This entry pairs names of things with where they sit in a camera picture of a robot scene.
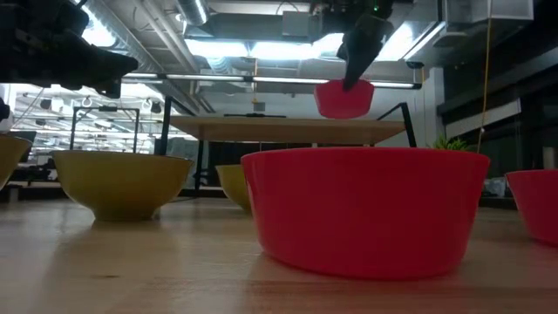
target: yellow bowl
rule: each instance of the yellow bowl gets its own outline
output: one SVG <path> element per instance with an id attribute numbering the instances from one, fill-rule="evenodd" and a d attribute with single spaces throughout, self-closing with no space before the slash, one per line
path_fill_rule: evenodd
<path id="1" fill-rule="evenodd" d="M 246 188 L 246 180 L 244 179 L 244 171 L 241 165 L 216 166 L 221 187 L 225 195 L 233 202 L 238 204 L 248 214 L 252 213 L 250 209 L 250 199 L 248 197 L 248 189 Z"/>
<path id="2" fill-rule="evenodd" d="M 182 189 L 193 162 L 110 152 L 52 153 L 66 194 L 100 221 L 141 221 Z"/>
<path id="3" fill-rule="evenodd" d="M 31 147 L 31 142 L 14 136 L 0 134 L 0 189 L 17 167 L 21 156 Z"/>

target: shelf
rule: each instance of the shelf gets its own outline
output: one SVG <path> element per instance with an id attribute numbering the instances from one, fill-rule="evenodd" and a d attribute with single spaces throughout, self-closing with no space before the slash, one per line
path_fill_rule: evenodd
<path id="1" fill-rule="evenodd" d="M 405 124 L 371 119 L 192 118 L 174 116 L 170 124 L 210 141 L 376 144 L 401 133 Z"/>

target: wooden table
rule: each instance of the wooden table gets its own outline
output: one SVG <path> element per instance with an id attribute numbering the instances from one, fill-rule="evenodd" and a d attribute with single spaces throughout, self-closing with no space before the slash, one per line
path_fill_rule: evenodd
<path id="1" fill-rule="evenodd" d="M 482 209 L 462 266 L 414 282 L 345 280 L 262 254 L 227 200 L 160 220 L 93 223 L 70 201 L 0 205 L 0 313 L 550 313 L 558 249 L 514 211 Z"/>
<path id="2" fill-rule="evenodd" d="M 198 140 L 282 143 L 376 144 L 405 124 L 371 119 L 193 118 L 173 116 L 171 125 Z"/>

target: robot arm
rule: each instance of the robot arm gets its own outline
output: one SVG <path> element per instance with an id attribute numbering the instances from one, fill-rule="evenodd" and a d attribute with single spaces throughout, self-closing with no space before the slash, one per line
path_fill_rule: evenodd
<path id="1" fill-rule="evenodd" d="M 119 98 L 122 77 L 138 61 L 88 44 L 81 37 L 88 23 L 69 0 L 0 1 L 0 82 L 85 85 Z"/>
<path id="2" fill-rule="evenodd" d="M 344 33 L 343 44 L 337 52 L 346 61 L 344 90 L 358 82 L 382 50 L 384 39 L 393 33 L 393 25 L 387 20 L 393 1 L 329 0 L 312 5 L 315 14 L 322 14 L 323 33 Z"/>

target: yellow cable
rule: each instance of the yellow cable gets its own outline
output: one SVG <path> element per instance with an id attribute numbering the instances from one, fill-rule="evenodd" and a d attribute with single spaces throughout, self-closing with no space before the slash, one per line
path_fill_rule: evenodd
<path id="1" fill-rule="evenodd" d="M 480 143 L 482 142 L 482 134 L 484 133 L 485 127 L 485 116 L 487 113 L 487 102 L 488 102 L 488 70 L 490 69 L 490 34 L 492 30 L 492 7 L 493 1 L 490 2 L 490 10 L 488 12 L 488 29 L 487 29 L 487 60 L 485 64 L 485 90 L 483 96 L 482 104 L 482 118 L 480 120 L 480 130 L 479 130 L 479 142 L 477 144 L 477 154 L 480 153 Z"/>

